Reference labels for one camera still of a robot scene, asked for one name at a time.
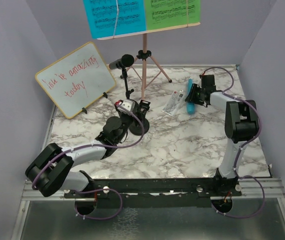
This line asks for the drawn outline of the blue toy microphone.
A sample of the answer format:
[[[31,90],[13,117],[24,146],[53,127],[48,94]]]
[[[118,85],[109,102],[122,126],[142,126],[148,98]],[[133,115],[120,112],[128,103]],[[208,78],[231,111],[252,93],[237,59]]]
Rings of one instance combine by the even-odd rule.
[[[193,80],[191,78],[189,78],[188,83],[187,83],[187,94],[190,93],[192,85],[193,85]],[[186,103],[186,111],[189,115],[193,115],[196,112],[195,105],[191,102],[187,102]]]

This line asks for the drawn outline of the black mic stand front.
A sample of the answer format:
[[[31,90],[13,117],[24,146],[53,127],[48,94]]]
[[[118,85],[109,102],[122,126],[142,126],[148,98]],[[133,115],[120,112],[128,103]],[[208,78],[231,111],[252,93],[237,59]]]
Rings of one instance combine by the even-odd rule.
[[[132,118],[132,124],[129,126],[129,131],[135,136],[141,136],[142,134],[146,134],[150,129],[150,123],[147,119],[141,120],[143,128],[138,123],[135,118]]]

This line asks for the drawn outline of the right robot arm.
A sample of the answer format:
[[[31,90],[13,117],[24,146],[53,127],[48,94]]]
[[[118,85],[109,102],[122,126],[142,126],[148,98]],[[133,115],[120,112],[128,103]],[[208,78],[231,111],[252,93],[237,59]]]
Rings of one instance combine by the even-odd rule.
[[[247,145],[260,130],[256,103],[253,100],[240,100],[216,90],[215,85],[202,88],[195,83],[192,84],[185,101],[205,107],[211,105],[225,113],[227,147],[212,183],[213,192],[223,196],[236,186],[241,158]]]

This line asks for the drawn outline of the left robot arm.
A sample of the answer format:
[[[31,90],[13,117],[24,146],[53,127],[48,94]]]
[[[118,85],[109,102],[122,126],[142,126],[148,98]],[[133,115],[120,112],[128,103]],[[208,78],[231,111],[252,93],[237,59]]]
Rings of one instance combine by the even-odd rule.
[[[146,114],[150,102],[132,99],[119,100],[114,104],[118,116],[109,117],[99,135],[84,145],[60,147],[48,144],[25,170],[25,176],[44,197],[60,190],[75,191],[88,197],[93,191],[93,179],[83,170],[72,172],[75,166],[89,161],[110,157],[117,149],[123,149],[128,133],[143,138],[149,130]]]

